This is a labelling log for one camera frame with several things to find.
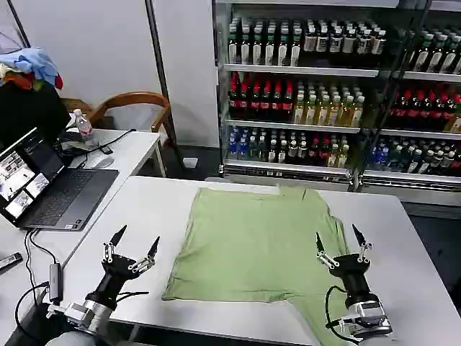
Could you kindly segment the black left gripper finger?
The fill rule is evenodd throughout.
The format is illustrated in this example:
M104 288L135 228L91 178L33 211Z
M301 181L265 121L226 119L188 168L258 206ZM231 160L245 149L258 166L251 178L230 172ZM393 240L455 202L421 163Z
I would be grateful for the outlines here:
M115 247L120 242L127 225L124 225L119 231L117 231L109 242L103 243L103 255L102 262L113 262L113 257L115 255Z
M160 237L158 236L151 248L149 249L147 255L143 259L140 259L134 264L129 265L128 269L131 272L145 272L149 270L152 266L154 266L159 241Z

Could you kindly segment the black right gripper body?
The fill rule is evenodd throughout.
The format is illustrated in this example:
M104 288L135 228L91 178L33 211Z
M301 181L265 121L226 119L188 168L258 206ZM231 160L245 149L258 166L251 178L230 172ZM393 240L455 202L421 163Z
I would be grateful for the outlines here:
M359 254L341 255L334 257L334 260L339 265L334 265L330 274L342 281L347 300L373 300L374 294L364 276L370 268L370 261L366 257L359 261Z

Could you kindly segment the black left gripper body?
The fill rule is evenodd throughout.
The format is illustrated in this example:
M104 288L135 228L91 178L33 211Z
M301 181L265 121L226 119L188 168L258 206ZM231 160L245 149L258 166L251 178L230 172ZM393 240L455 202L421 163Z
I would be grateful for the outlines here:
M97 288L87 294L87 299L107 308L116 308L117 297L125 282L140 276L139 272L133 272L135 263L135 260L118 254L112 256L111 263L103 262L104 277Z

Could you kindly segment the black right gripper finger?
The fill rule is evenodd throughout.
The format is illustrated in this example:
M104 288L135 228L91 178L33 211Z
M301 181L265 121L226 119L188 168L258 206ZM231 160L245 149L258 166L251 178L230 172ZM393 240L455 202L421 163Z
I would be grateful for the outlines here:
M363 233L354 225L352 224L352 229L354 231L354 235L356 236L357 242L359 244L359 262L369 262L366 253L367 250L372 248L372 244L366 241Z
M323 243L321 241L320 235L318 232L315 233L315 243L317 246L317 253L316 253L316 258L325 266L327 266L329 269L336 269L339 267L339 263L331 256L329 256L324 247Z

